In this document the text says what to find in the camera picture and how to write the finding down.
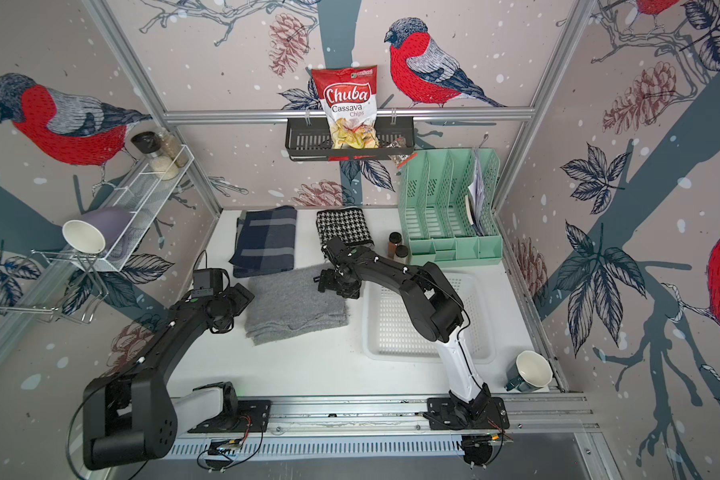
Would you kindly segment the houndstooth scarf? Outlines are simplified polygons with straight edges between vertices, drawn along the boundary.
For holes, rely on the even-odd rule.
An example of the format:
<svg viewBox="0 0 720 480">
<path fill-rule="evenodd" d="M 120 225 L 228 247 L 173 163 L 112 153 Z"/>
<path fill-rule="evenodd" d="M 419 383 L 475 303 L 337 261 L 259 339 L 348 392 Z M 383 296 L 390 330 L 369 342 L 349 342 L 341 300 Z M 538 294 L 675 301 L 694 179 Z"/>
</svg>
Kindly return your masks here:
<svg viewBox="0 0 720 480">
<path fill-rule="evenodd" d="M 318 211 L 316 227 L 322 246 L 334 237 L 347 246 L 374 246 L 363 209 L 359 207 Z"/>
</svg>

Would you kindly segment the grey scarf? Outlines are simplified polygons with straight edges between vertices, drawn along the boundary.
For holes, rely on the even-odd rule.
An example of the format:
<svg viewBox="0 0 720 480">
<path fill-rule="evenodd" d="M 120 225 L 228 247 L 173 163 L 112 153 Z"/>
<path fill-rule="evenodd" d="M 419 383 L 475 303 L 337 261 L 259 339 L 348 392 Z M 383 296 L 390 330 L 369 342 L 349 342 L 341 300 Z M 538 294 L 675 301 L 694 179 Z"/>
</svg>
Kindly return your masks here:
<svg viewBox="0 0 720 480">
<path fill-rule="evenodd" d="M 262 345 L 348 325 L 345 300 L 318 291 L 325 269 L 314 265 L 249 279 L 254 300 L 246 308 L 246 336 Z"/>
</svg>

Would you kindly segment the white plastic basket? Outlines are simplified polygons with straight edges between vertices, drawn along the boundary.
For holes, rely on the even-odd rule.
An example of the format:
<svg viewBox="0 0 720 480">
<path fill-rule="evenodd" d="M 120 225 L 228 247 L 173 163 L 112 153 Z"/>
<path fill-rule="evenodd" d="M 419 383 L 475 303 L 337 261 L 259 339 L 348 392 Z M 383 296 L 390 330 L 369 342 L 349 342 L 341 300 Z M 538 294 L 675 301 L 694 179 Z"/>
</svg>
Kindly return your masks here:
<svg viewBox="0 0 720 480">
<path fill-rule="evenodd" d="M 460 335 L 474 363 L 489 364 L 496 352 L 493 327 L 486 300 L 474 275 L 447 271 L 446 278 L 463 301 L 471 319 Z M 413 327 L 402 298 L 376 283 L 367 282 L 362 290 L 363 350 L 374 360 L 438 363 L 435 344 L 424 339 Z"/>
</svg>

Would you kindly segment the navy plaid scarf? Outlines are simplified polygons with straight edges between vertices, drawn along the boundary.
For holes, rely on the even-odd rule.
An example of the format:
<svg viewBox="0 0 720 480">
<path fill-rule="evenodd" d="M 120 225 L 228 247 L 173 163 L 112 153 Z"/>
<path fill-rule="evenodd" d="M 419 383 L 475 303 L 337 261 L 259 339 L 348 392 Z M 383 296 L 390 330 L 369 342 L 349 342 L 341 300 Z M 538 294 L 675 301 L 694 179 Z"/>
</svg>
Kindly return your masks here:
<svg viewBox="0 0 720 480">
<path fill-rule="evenodd" d="M 243 211 L 237 219 L 235 251 L 229 263 L 235 278 L 290 271 L 295 263 L 297 210 L 282 206 Z"/>
</svg>

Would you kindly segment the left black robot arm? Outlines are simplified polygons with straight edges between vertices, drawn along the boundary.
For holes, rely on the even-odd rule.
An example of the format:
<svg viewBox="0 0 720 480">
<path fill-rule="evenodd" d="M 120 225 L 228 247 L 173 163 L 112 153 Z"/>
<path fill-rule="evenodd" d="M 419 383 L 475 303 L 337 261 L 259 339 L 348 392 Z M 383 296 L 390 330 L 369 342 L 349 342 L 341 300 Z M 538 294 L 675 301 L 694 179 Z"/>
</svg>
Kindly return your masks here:
<svg viewBox="0 0 720 480">
<path fill-rule="evenodd" d="M 204 333 L 225 334 L 255 296 L 220 269 L 201 269 L 194 287 L 169 309 L 168 324 L 118 372 L 84 390 L 82 456 L 89 470 L 165 457 L 176 438 L 216 417 L 237 420 L 237 394 L 229 382 L 207 384 L 174 399 L 167 384 Z"/>
</svg>

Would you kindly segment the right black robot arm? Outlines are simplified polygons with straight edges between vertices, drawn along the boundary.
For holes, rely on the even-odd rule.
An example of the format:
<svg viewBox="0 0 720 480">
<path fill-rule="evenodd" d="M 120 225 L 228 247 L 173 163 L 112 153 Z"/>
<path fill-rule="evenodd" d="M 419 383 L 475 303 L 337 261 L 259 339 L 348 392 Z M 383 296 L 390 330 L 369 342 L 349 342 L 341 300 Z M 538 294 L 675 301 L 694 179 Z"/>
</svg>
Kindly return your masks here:
<svg viewBox="0 0 720 480">
<path fill-rule="evenodd" d="M 434 397 L 423 417 L 434 430 L 496 430 L 503 436 L 509 420 L 503 401 L 479 375 L 461 332 L 471 319 L 456 290 L 434 263 L 408 266 L 366 246 L 349 246 L 335 236 L 321 246 L 331 263 L 321 271 L 318 291 L 344 299 L 360 297 L 363 284 L 377 284 L 402 300 L 414 330 L 432 343 L 445 368 L 448 395 Z"/>
</svg>

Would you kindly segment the tan spice bottle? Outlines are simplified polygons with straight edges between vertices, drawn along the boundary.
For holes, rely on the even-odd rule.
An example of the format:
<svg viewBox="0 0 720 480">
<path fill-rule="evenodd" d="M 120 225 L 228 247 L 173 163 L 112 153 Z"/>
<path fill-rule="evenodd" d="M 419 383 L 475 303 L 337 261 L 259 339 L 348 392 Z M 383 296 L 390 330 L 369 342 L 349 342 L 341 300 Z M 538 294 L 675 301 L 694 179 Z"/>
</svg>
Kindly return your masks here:
<svg viewBox="0 0 720 480">
<path fill-rule="evenodd" d="M 409 248 L 406 245 L 397 245 L 394 252 L 394 260 L 400 263 L 407 263 L 410 255 Z"/>
</svg>

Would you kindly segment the brown spice bottle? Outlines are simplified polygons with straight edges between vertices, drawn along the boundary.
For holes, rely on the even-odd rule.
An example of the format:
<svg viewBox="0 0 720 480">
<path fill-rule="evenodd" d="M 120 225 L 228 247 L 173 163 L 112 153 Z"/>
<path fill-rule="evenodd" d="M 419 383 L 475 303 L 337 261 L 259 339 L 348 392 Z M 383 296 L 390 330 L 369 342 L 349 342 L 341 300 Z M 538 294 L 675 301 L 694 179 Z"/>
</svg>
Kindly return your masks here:
<svg viewBox="0 0 720 480">
<path fill-rule="evenodd" d="M 395 257 L 397 247 L 401 245 L 402 241 L 402 234 L 400 232 L 393 231 L 389 234 L 387 244 L 387 256 L 389 258 Z"/>
</svg>

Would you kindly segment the mint green file organizer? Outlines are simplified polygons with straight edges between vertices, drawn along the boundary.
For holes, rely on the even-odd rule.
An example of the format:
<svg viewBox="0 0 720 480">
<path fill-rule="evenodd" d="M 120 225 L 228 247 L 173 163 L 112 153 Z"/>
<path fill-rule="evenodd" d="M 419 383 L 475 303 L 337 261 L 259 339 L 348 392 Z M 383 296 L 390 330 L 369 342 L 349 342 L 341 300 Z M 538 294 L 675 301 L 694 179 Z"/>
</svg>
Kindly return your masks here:
<svg viewBox="0 0 720 480">
<path fill-rule="evenodd" d="M 474 159 L 481 161 L 485 202 L 481 220 L 485 236 L 475 234 L 465 197 L 472 181 Z M 493 216 L 492 200 L 500 159 L 490 148 L 418 150 L 402 167 L 398 198 L 404 244 L 409 262 L 433 262 L 442 268 L 497 265 L 503 237 Z"/>
</svg>

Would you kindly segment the lavender cup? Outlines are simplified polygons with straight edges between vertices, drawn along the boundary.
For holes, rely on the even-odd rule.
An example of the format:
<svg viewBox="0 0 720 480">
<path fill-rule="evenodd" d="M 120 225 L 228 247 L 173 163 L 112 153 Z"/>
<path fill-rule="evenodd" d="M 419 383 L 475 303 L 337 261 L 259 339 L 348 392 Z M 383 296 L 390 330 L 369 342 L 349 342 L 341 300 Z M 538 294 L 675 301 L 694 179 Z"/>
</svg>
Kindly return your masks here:
<svg viewBox="0 0 720 480">
<path fill-rule="evenodd" d="M 104 207 L 66 221 L 62 235 L 75 250 L 97 255 L 116 243 L 132 219 L 133 214 L 121 207 Z"/>
</svg>

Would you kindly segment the papers in organizer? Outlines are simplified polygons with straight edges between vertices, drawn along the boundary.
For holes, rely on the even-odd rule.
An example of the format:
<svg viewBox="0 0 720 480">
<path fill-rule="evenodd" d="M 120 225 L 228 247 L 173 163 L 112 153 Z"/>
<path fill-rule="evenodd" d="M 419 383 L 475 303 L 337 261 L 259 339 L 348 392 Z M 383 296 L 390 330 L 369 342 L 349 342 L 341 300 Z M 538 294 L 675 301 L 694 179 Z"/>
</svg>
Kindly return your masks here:
<svg viewBox="0 0 720 480">
<path fill-rule="evenodd" d="M 472 181 L 467 187 L 465 201 L 467 216 L 475 234 L 485 236 L 486 230 L 481 220 L 485 202 L 485 185 L 481 161 L 478 157 L 474 159 Z"/>
</svg>

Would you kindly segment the glass spice jar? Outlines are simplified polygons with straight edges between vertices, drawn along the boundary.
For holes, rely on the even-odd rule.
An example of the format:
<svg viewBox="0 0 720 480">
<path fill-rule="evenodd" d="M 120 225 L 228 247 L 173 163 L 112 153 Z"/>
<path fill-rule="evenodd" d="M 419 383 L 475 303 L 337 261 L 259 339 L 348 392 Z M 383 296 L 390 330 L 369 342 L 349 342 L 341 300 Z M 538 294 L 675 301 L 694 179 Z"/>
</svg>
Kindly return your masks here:
<svg viewBox="0 0 720 480">
<path fill-rule="evenodd" d="M 183 168 L 188 157 L 181 141 L 165 128 L 157 129 L 156 135 L 160 141 L 162 151 L 175 162 L 178 168 Z"/>
</svg>

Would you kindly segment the black lid spice jar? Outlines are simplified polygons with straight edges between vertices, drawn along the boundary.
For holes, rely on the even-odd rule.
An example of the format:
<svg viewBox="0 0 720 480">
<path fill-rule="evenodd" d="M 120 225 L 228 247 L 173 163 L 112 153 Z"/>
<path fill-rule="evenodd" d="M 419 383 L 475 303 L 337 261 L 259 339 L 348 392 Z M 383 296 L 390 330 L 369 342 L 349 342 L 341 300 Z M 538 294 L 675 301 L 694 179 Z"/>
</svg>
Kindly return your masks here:
<svg viewBox="0 0 720 480">
<path fill-rule="evenodd" d="M 145 156 L 151 172 L 161 181 L 172 180 L 180 173 L 175 160 L 164 152 L 156 133 L 138 133 L 131 138 L 131 143 Z"/>
</svg>

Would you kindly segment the red Chuba chips bag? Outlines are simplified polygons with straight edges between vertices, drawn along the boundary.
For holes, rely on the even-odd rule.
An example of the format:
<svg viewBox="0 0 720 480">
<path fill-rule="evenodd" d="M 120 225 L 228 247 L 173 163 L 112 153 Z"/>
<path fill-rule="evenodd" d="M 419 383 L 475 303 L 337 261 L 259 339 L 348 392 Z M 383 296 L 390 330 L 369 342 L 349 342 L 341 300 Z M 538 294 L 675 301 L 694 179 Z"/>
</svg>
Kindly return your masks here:
<svg viewBox="0 0 720 480">
<path fill-rule="evenodd" d="M 318 69 L 312 71 L 312 79 L 326 114 L 332 148 L 378 148 L 377 67 Z"/>
</svg>

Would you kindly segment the dark green mug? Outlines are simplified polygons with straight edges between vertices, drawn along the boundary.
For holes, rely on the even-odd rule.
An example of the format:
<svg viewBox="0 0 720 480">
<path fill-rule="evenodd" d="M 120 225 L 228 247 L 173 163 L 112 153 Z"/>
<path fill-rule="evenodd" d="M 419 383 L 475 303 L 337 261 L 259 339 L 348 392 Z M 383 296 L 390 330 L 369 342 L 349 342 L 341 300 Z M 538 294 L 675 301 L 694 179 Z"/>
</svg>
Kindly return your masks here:
<svg viewBox="0 0 720 480">
<path fill-rule="evenodd" d="M 547 387 L 553 378 L 549 361 L 535 351 L 526 350 L 509 365 L 505 390 L 533 392 Z"/>
</svg>

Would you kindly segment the black wall-mounted basket shelf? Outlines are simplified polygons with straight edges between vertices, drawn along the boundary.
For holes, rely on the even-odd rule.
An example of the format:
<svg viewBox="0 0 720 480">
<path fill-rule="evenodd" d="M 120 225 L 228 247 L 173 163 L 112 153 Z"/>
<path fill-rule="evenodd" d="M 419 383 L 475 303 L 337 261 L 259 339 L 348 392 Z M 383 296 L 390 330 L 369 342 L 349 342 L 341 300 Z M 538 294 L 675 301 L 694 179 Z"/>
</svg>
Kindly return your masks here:
<svg viewBox="0 0 720 480">
<path fill-rule="evenodd" d="M 289 119 L 285 150 L 292 161 L 388 160 L 390 156 L 408 156 L 414 150 L 412 117 L 380 117 L 375 122 L 378 148 L 333 149 L 325 118 Z"/>
</svg>

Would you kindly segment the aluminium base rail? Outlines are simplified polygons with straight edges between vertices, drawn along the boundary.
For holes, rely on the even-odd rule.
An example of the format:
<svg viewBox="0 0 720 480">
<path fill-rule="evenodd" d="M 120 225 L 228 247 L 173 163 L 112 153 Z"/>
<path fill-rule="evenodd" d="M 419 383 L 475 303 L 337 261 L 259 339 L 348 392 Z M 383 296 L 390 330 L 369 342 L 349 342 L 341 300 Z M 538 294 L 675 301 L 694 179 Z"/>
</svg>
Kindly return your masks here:
<svg viewBox="0 0 720 480">
<path fill-rule="evenodd" d="M 423 413 L 434 405 L 427 395 L 281 396 L 238 400 L 239 417 L 254 426 L 242 457 L 251 459 L 359 456 L 393 453 L 458 453 L 463 448 L 499 447 L 522 434 L 587 435 L 601 427 L 587 399 L 577 394 L 502 395 L 509 428 L 434 430 Z M 216 417 L 178 436 L 165 456 L 195 458 L 212 441 L 240 438 L 243 422 Z"/>
</svg>

